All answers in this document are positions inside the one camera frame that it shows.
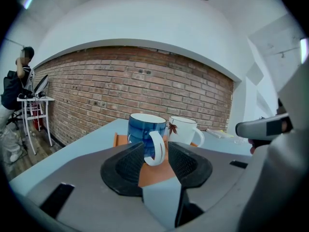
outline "mug handle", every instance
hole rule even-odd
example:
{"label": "mug handle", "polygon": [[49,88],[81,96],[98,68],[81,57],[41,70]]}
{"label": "mug handle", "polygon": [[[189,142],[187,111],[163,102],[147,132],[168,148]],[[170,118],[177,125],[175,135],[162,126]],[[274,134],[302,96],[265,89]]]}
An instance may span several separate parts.
{"label": "mug handle", "polygon": [[201,147],[205,142],[204,134],[198,128],[193,128],[193,130],[195,130],[195,132],[197,132],[199,137],[201,138],[201,142],[198,145],[198,147]]}
{"label": "mug handle", "polygon": [[152,157],[145,157],[144,160],[149,166],[156,166],[161,164],[164,161],[165,157],[165,145],[163,142],[163,138],[157,131],[151,131],[149,133],[151,136],[151,139],[154,142],[154,154],[155,157],[152,159]]}

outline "leaf pattern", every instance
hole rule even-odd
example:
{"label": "leaf pattern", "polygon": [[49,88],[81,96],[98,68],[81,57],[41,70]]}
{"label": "leaf pattern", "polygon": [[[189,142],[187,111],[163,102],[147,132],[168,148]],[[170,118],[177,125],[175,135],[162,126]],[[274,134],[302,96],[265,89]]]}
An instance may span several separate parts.
{"label": "leaf pattern", "polygon": [[173,125],[172,123],[169,122],[169,135],[173,133],[177,134],[177,126],[176,125]]}

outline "blue mug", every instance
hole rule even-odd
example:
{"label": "blue mug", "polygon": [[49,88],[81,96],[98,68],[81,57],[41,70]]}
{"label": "blue mug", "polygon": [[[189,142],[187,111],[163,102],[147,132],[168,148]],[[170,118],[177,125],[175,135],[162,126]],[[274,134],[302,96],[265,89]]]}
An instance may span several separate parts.
{"label": "blue mug", "polygon": [[144,142],[144,160],[150,166],[164,161],[164,118],[150,114],[131,114],[127,131],[128,143]]}

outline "orange coaster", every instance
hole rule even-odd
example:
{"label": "orange coaster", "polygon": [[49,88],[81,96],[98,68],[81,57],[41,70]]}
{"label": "orange coaster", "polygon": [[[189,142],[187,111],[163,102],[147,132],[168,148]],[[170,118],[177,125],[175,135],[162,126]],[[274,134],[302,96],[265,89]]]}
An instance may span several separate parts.
{"label": "orange coaster", "polygon": [[[157,166],[149,166],[147,163],[144,163],[140,170],[140,181],[139,187],[149,186],[164,180],[168,180],[170,178],[175,177],[175,173],[173,172],[170,164],[169,164],[169,152],[168,152],[168,143],[167,136],[163,137],[163,141],[165,144],[165,158],[164,161]],[[118,135],[115,133],[113,147],[119,145],[127,144],[127,136],[126,135]]]}

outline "white mug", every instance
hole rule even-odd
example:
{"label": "white mug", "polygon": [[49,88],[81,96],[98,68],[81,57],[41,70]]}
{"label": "white mug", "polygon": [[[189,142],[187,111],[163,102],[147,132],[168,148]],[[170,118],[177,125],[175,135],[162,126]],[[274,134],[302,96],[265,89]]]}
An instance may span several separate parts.
{"label": "white mug", "polygon": [[169,117],[169,142],[180,142],[189,145],[191,144],[195,133],[201,138],[201,142],[198,145],[198,147],[201,147],[205,142],[205,138],[203,133],[197,128],[196,121],[178,116]]}

